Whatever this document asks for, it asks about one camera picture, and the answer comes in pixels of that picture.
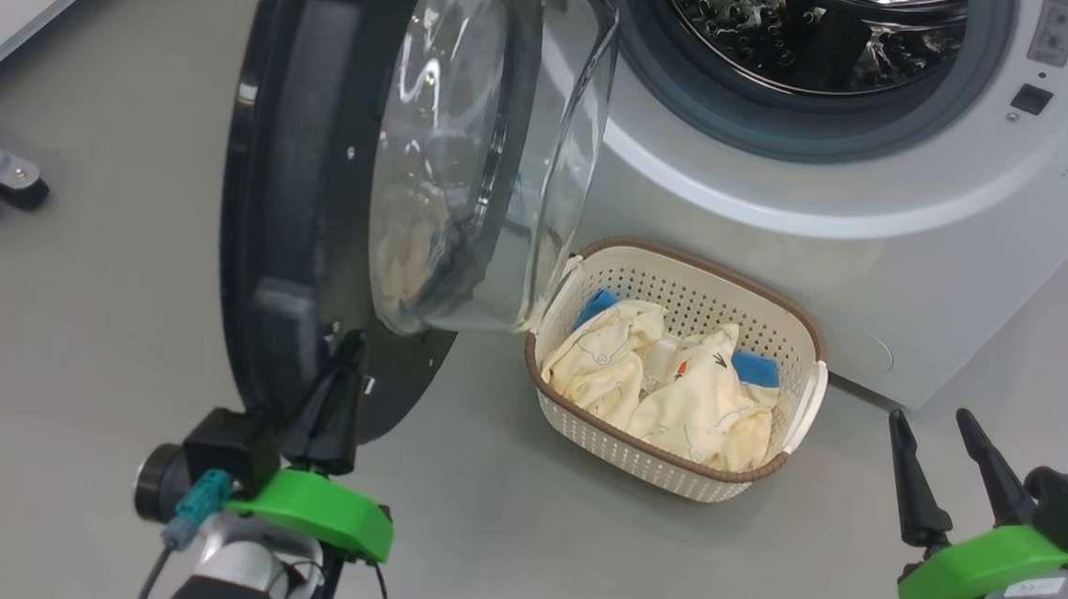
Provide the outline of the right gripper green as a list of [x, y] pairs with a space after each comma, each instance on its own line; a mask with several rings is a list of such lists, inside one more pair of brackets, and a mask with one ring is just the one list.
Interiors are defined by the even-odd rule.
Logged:
[[1033, 519], [1035, 501], [980, 422], [972, 411], [959, 409], [956, 423], [965, 453], [981, 473], [998, 529], [949, 546], [949, 514], [936, 504], [933, 490], [918, 463], [918, 442], [908, 419], [901, 410], [892, 411], [890, 451], [901, 539], [917, 548], [941, 548], [897, 582], [898, 599], [981, 599], [1014, 583], [1068, 567], [1068, 550], [1025, 526]]

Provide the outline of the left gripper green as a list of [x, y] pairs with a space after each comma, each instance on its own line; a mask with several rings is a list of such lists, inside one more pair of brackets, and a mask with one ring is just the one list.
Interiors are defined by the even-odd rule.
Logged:
[[[292, 467], [345, 475], [354, 471], [367, 336], [357, 329], [326, 341], [327, 359], [281, 436], [279, 450]], [[260, 517], [356, 559], [388, 562], [394, 522], [383, 507], [317, 473], [277, 471], [257, 495], [232, 499], [227, 509]]]

